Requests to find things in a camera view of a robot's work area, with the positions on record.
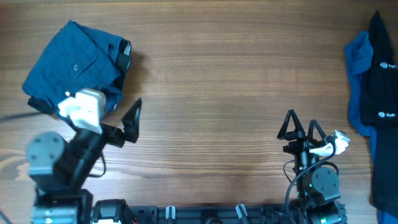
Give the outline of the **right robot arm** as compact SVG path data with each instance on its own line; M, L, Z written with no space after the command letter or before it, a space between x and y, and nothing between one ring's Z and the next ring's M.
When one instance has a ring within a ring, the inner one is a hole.
M296 112L288 110L277 138L288 142L283 151L294 157L295 177L290 180L284 202L287 222L346 223L345 205L338 202L340 170L330 161L348 147L346 133L336 129L327 135L315 119L305 131Z

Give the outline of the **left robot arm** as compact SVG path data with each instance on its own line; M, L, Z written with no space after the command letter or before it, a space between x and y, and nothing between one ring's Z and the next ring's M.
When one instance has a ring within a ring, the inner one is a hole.
M95 162L104 159L106 145L122 148L137 141L141 106L138 99L123 116L123 128L101 124L102 133L76 128L71 141L46 132L29 143L29 176L36 184L31 223L137 223L125 200L93 203L82 186Z

